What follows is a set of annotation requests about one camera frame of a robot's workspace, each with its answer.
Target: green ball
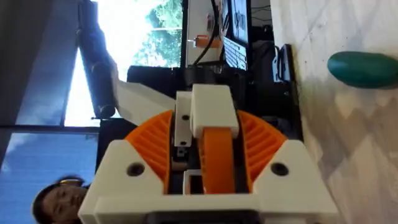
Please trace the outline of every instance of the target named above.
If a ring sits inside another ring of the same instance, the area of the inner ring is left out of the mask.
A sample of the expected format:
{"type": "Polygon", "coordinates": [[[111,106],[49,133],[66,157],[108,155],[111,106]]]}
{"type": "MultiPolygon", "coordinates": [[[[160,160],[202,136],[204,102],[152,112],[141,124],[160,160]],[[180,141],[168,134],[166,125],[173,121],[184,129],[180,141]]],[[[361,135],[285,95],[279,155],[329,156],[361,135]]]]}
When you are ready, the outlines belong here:
{"type": "Polygon", "coordinates": [[[359,88],[382,88],[398,83],[398,61],[383,54],[338,52],[328,61],[330,73],[359,88]]]}

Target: black hair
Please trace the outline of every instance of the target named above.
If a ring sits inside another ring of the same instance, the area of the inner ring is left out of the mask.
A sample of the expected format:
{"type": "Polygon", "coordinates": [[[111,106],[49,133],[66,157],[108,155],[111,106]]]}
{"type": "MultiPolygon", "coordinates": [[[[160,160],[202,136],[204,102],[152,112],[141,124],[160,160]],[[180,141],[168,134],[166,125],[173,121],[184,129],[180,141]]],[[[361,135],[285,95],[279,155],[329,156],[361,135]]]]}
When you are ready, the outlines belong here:
{"type": "Polygon", "coordinates": [[[65,177],[59,178],[54,184],[47,186],[46,188],[41,190],[39,194],[37,194],[36,198],[33,201],[32,214],[38,224],[53,223],[52,218],[43,211],[43,199],[51,190],[63,184],[68,184],[69,182],[73,182],[74,184],[82,186],[84,180],[76,175],[66,175],[65,177]]]}

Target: black screw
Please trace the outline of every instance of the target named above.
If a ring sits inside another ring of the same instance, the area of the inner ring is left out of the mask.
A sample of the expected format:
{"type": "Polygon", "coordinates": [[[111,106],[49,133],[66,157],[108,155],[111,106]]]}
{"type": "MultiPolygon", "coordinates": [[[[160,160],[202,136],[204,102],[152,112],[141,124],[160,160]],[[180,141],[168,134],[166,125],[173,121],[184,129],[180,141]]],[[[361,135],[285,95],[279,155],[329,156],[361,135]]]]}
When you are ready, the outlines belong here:
{"type": "Polygon", "coordinates": [[[144,165],[142,165],[139,162],[135,162],[131,165],[129,165],[129,167],[127,168],[127,175],[129,175],[130,177],[137,177],[139,175],[141,175],[145,170],[144,165]]]}
{"type": "Polygon", "coordinates": [[[282,164],[280,162],[273,163],[271,165],[271,171],[278,176],[286,176],[289,174],[289,169],[285,166],[285,164],[282,164]]]}

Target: computer monitor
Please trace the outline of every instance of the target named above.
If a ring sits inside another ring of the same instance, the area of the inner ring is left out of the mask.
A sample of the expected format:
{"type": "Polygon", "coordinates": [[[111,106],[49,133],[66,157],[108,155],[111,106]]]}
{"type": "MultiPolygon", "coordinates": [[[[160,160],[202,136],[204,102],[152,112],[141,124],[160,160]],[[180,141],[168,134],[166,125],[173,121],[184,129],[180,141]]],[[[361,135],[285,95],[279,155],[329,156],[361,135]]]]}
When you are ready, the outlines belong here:
{"type": "Polygon", "coordinates": [[[240,44],[249,47],[250,28],[251,28],[251,4],[250,0],[230,0],[229,1],[232,38],[240,44]]]}

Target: tree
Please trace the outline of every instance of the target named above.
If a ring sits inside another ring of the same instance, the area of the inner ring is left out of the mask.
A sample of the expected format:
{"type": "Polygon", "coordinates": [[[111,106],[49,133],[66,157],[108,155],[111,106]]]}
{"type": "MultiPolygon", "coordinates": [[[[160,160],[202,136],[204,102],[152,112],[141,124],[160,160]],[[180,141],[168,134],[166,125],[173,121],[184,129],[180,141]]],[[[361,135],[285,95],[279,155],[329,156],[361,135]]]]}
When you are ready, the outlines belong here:
{"type": "Polygon", "coordinates": [[[147,41],[134,55],[133,65],[177,67],[181,59],[182,31],[170,34],[167,30],[148,33],[147,41]]]}
{"type": "MultiPolygon", "coordinates": [[[[182,0],[164,0],[148,13],[155,29],[182,26],[182,0]]],[[[182,30],[153,30],[134,55],[133,65],[177,67],[181,59],[182,30]]]]}

